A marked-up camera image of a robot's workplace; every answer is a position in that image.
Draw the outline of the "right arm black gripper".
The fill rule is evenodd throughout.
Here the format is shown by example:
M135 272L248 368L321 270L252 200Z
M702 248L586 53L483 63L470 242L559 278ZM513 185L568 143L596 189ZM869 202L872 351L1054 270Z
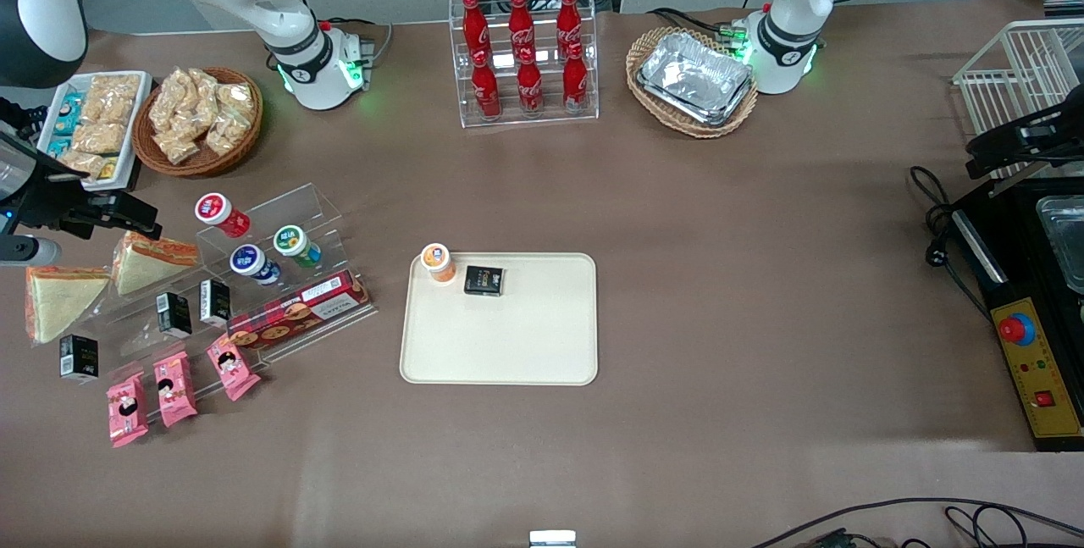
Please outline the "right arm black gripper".
M86 220L78 211L86 207ZM3 135L3 234L17 226L49 229L90 240L96 226L160 239L158 208L127 191L86 194L76 171L15 136Z

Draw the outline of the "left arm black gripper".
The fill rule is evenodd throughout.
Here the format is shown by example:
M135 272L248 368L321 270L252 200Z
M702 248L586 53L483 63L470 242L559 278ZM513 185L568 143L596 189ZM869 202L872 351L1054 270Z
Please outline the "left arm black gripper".
M1057 152L1083 147L1083 84L1071 90L1049 117L1003 123L969 142L965 170L972 179L1006 179L1022 170L1021 161L1061 161Z

